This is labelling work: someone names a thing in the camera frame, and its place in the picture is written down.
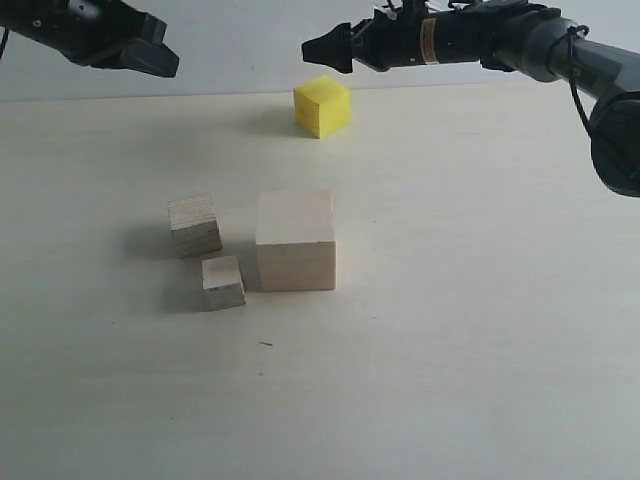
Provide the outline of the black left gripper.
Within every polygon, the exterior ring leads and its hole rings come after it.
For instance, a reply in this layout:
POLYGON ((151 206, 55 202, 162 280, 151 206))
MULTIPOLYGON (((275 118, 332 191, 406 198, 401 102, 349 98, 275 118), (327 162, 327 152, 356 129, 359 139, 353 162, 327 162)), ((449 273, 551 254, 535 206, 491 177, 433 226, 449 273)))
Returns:
POLYGON ((175 78, 180 59, 166 23, 119 1, 1 0, 1 26, 93 68, 175 78))

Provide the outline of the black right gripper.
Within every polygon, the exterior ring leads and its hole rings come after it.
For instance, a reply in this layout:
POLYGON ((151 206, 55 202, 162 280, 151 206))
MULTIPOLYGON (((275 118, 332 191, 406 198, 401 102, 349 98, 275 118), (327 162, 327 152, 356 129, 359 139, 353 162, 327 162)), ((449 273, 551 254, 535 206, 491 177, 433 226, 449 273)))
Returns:
POLYGON ((305 63, 352 73, 353 61, 374 71, 477 63, 490 42, 493 12, 479 2, 386 2, 355 26, 341 23, 301 45, 305 63))

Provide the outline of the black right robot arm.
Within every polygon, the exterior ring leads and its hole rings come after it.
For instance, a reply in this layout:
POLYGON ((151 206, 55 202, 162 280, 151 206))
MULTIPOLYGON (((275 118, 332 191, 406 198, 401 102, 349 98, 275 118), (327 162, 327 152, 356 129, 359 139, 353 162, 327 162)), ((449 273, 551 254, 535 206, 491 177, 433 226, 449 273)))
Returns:
POLYGON ((639 195, 639 56, 588 39, 589 28, 530 1, 393 2, 301 45, 306 63, 350 74, 478 63, 537 82, 564 80, 590 139, 593 167, 612 192, 639 195))

